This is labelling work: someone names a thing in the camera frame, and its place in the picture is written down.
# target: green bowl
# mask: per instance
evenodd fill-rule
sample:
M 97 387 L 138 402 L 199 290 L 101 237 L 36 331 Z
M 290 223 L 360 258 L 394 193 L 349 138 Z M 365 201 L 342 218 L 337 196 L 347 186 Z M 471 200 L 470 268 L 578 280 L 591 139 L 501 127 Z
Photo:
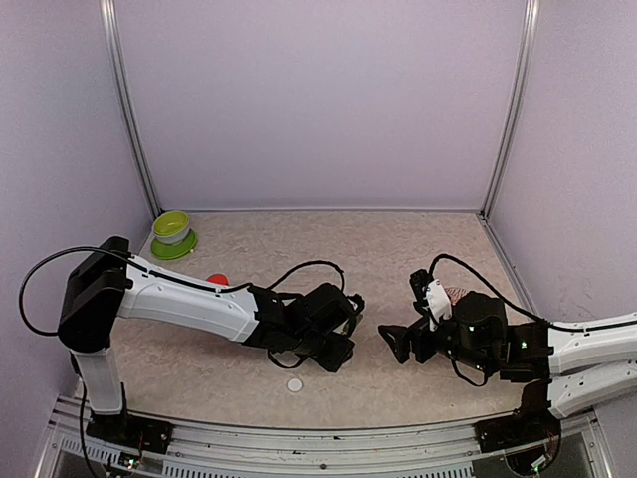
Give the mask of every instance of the green bowl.
M 174 244 L 188 234 L 188 214 L 183 211 L 169 211 L 160 215 L 152 223 L 152 233 L 161 242 Z
M 183 257 L 192 251 L 197 244 L 197 233 L 192 229 L 188 229 L 186 238 L 177 244 L 164 244 L 154 238 L 150 244 L 150 252 L 157 259 L 169 261 Z

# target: black bracket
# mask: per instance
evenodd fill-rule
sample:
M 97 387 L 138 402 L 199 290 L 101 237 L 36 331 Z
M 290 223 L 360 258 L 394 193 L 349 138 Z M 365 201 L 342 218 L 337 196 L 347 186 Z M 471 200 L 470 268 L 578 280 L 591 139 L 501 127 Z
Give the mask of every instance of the black bracket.
M 248 290 L 257 303 L 255 317 L 259 324 L 244 346 L 267 349 L 269 354 L 291 352 L 300 360 L 314 360 L 330 372 L 337 372 L 351 359 L 354 342 L 349 337 L 365 307 L 359 295 L 348 297 L 330 283 L 306 295 L 278 294 L 257 286 Z M 343 324 L 346 332 L 336 333 L 334 330 Z
M 126 395 L 121 385 L 123 409 L 117 415 L 91 412 L 87 435 L 126 448 L 165 455 L 172 439 L 172 423 L 128 413 Z
M 492 451 L 523 446 L 545 440 L 550 434 L 558 436 L 561 424 L 550 414 L 547 401 L 550 380 L 538 380 L 525 386 L 522 406 L 509 416 L 482 420 L 476 423 L 480 451 Z
M 102 249 L 130 257 L 128 240 L 113 236 Z M 89 354 L 108 347 L 126 288 L 126 265 L 112 255 L 94 252 L 69 276 L 62 305 L 58 337 L 72 351 Z

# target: speckled beige surface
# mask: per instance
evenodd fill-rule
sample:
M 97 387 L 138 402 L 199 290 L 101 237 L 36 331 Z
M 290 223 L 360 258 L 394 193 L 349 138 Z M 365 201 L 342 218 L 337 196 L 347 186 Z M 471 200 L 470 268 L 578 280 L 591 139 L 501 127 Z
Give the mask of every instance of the speckled beige surface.
M 117 320 L 112 344 L 129 406 L 135 410 L 218 423 L 290 428 L 377 427 L 440 422 L 509 411 L 522 387 L 496 377 L 473 388 L 449 362 L 399 365 L 377 332 L 381 324 L 417 319 L 409 275 L 440 252 L 455 254 L 514 297 L 489 240 L 471 214 L 419 212 L 233 212 L 191 215 L 199 234 L 192 254 L 161 265 L 194 277 L 215 272 L 231 283 L 268 285 L 291 266 L 329 259 L 346 271 L 347 291 L 367 307 L 353 339 L 353 360 L 339 373 L 313 362 L 295 370 L 272 365 L 265 351 L 203 332 L 141 320 Z M 142 256 L 151 259 L 149 243 Z M 447 287 L 483 290 L 457 266 L 441 263 Z M 285 283 L 308 292 L 338 277 L 322 267 Z M 520 318 L 511 315 L 513 322 Z M 462 366 L 473 379 L 480 377 Z M 287 390 L 290 378 L 303 382 Z

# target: green saucer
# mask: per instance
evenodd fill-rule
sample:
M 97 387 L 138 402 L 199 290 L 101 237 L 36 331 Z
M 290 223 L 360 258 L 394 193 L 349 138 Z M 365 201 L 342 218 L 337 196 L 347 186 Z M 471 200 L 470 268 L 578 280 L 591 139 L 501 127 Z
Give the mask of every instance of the green saucer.
M 190 232 L 184 240 L 177 244 L 164 244 L 163 242 L 159 242 L 157 239 L 153 239 L 150 244 L 150 252 L 152 252 L 152 255 L 157 259 L 169 261 L 171 259 L 177 259 L 185 256 L 194 249 L 196 244 L 197 233 L 190 229 Z

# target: small white cap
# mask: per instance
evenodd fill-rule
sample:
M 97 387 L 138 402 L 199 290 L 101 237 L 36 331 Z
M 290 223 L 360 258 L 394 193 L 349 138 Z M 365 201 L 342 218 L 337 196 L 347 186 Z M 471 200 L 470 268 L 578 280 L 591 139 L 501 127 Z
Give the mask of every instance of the small white cap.
M 303 388 L 303 382 L 298 378 L 290 378 L 290 380 L 288 380 L 289 391 L 296 393 L 297 391 L 301 391 L 301 388 Z

